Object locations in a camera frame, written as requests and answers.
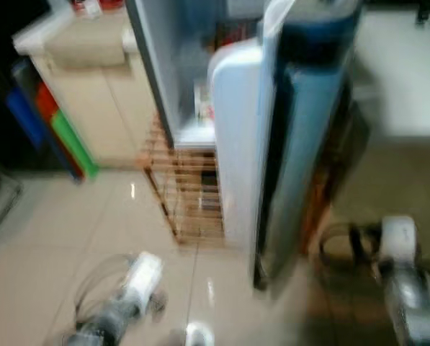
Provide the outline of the dark glossy fridge door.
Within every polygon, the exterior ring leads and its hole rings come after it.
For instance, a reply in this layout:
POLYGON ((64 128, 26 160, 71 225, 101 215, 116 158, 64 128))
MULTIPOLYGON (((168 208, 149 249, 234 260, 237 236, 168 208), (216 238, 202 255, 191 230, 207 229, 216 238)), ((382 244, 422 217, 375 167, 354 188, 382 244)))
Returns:
POLYGON ((284 281, 296 260, 321 152, 346 109, 363 3, 269 0, 256 34, 209 63, 223 228, 254 289, 284 281))

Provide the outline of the beige kitchen base cabinet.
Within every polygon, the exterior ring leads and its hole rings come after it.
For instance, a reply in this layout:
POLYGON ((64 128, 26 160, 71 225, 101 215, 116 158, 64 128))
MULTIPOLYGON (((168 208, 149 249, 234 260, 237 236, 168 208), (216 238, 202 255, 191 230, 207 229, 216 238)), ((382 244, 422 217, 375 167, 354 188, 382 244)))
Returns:
POLYGON ((158 107, 125 9, 98 17, 53 9, 14 33, 12 43, 21 56, 30 57, 92 159, 102 168, 133 170, 158 107), (54 63, 44 43, 69 27, 120 32, 125 65, 64 68, 54 63))

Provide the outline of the red plastic bin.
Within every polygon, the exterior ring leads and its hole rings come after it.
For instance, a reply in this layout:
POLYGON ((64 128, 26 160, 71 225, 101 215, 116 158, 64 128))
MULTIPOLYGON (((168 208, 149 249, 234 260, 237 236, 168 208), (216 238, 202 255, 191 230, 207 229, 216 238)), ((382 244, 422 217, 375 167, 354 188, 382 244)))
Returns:
POLYGON ((33 99, 41 119, 43 119, 47 125, 51 126, 53 124, 53 119, 60 111, 60 106, 57 105, 56 99, 54 99, 54 96, 51 94, 51 91, 44 81, 36 83, 33 99))

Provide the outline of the blue plastic bin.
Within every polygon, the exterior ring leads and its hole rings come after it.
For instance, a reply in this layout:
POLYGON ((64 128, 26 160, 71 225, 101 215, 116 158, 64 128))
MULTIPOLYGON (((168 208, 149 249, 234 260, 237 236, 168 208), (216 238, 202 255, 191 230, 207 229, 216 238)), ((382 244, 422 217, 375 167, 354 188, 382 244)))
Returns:
POLYGON ((35 115, 22 90, 20 88, 11 89, 5 98, 5 103, 33 148, 36 151, 42 151, 45 145, 45 133, 41 128, 40 119, 35 115))

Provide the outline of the white robot leg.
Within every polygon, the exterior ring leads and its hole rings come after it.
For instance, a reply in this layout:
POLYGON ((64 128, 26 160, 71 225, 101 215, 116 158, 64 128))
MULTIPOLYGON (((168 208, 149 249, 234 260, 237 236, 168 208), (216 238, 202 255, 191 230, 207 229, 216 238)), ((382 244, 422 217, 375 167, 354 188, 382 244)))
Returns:
POLYGON ((215 346, 214 334, 205 323, 192 321, 185 327, 183 346, 215 346))

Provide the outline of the wooden wine rack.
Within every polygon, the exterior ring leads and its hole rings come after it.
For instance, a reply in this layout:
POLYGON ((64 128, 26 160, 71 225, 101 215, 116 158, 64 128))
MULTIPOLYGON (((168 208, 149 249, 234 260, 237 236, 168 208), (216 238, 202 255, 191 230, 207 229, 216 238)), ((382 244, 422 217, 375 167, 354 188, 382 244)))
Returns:
POLYGON ((228 246, 214 149, 177 148, 152 120, 137 166, 178 245, 228 246))

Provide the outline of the open fridge body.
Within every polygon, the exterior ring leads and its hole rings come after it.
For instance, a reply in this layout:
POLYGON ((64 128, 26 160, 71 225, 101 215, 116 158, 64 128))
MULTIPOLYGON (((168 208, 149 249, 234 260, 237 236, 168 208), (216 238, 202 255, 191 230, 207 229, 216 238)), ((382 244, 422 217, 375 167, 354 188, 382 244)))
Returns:
POLYGON ((201 120, 195 87, 228 37, 257 31, 269 0, 125 0, 133 35, 158 108, 158 121, 176 148, 215 147, 214 125, 201 120))

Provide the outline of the green plastic bin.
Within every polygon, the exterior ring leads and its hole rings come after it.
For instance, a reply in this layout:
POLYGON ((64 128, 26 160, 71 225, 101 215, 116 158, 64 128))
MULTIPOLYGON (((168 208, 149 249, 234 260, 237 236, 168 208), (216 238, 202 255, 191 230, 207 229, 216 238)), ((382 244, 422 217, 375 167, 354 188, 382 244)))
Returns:
POLYGON ((59 136, 63 147, 70 154, 73 164, 79 169, 83 178, 94 179, 97 172, 99 172, 99 167, 97 167, 96 162, 93 161, 82 142, 80 142, 79 135, 76 134, 73 126, 60 109, 57 109, 51 115, 51 126, 55 134, 59 136))

